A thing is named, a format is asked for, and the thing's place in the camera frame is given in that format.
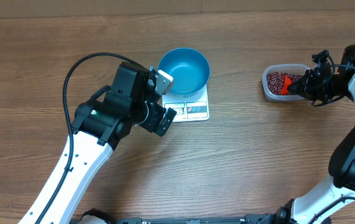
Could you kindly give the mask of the red scoop with blue handle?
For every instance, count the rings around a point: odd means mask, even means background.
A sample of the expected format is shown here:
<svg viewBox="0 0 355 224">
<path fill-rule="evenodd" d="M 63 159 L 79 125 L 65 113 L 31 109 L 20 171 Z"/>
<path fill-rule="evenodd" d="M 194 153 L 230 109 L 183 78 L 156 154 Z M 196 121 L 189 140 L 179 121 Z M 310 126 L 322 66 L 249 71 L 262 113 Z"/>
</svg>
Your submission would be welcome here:
<svg viewBox="0 0 355 224">
<path fill-rule="evenodd" d="M 284 83 L 283 83 L 283 86 L 280 90 L 280 94 L 281 95 L 289 95 L 289 90 L 288 90 L 288 86 L 292 84 L 292 80 L 286 76 L 286 75 L 283 75 L 283 78 L 284 78 Z"/>
</svg>

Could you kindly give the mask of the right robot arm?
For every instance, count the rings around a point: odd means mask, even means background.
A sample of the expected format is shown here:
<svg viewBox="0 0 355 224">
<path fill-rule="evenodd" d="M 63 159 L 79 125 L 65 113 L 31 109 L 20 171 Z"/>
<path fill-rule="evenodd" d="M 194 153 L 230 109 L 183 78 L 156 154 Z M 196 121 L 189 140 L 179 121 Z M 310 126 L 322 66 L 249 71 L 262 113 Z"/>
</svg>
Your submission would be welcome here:
<svg viewBox="0 0 355 224">
<path fill-rule="evenodd" d="M 325 106 L 344 97 L 355 104 L 355 44 L 345 48 L 341 63 L 329 52 L 313 54 L 314 68 L 299 78 L 283 75 L 279 94 L 271 92 L 271 80 L 264 77 L 268 99 L 285 101 L 297 95 L 312 106 Z M 355 202 L 355 126 L 332 153 L 326 179 L 302 197 L 291 199 L 272 215 L 261 215 L 257 223 L 331 223 L 330 216 Z"/>
</svg>

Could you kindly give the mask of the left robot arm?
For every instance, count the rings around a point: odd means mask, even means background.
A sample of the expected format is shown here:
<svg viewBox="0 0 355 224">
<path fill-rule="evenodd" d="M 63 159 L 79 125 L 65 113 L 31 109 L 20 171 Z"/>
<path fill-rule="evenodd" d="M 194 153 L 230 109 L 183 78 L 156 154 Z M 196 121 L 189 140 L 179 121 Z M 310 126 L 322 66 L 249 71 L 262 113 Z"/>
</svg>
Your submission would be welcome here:
<svg viewBox="0 0 355 224">
<path fill-rule="evenodd" d="M 134 125 L 163 136 L 176 111 L 158 100 L 173 83 L 163 70 L 122 62 L 112 85 L 77 107 L 62 155 L 21 223 L 68 223 L 97 171 Z"/>
</svg>

